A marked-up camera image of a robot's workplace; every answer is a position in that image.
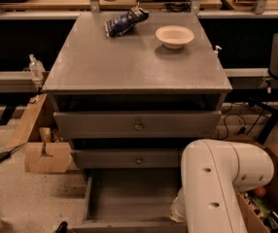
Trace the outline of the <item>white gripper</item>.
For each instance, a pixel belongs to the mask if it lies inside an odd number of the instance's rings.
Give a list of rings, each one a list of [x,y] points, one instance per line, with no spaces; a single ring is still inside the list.
[[[186,208],[185,208],[185,196],[183,189],[178,191],[177,197],[173,200],[169,209],[169,218],[175,222],[186,222]]]

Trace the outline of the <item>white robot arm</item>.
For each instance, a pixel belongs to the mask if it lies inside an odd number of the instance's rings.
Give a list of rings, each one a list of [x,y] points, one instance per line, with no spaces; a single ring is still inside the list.
[[[236,194],[268,184],[274,174],[260,147],[229,141],[196,140],[181,157],[181,180],[169,217],[189,233],[248,233]]]

